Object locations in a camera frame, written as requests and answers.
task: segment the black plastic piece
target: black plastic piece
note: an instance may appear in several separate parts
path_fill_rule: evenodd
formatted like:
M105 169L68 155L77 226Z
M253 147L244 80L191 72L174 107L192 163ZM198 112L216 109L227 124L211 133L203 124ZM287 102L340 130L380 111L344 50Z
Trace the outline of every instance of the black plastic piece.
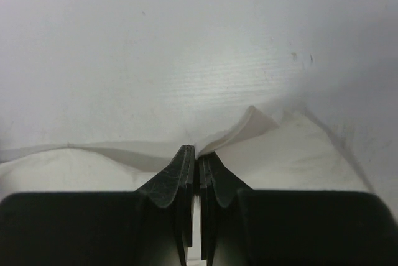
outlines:
M377 196L252 190L215 153L198 168L209 266L398 265L397 224Z
M21 193L0 204L1 265L186 265L195 154L135 192Z

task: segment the white surface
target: white surface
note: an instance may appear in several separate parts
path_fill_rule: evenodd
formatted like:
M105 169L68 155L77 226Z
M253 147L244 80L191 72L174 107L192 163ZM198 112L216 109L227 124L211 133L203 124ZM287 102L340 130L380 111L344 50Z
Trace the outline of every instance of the white surface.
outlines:
M304 71L327 70L333 86L341 71L398 53L398 0L0 0L0 7L3 150L194 143Z
M196 261L188 261L188 266L206 266L206 261L196 262Z
M188 248L188 262L198 263L201 261L201 216L200 197L196 196L193 204L192 217L192 247Z

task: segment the black object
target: black object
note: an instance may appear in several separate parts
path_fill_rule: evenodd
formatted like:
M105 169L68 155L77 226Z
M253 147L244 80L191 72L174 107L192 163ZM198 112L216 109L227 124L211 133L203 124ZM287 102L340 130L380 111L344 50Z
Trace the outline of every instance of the black object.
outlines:
M199 159L208 265L398 265L398 229L374 195L252 190L215 153Z
M135 192L20 193L0 204L0 265L186 265L193 193L208 266L398 265L398 229L367 193L253 190L183 146Z
M1 265L186 265L195 154L135 192L21 193L0 205Z

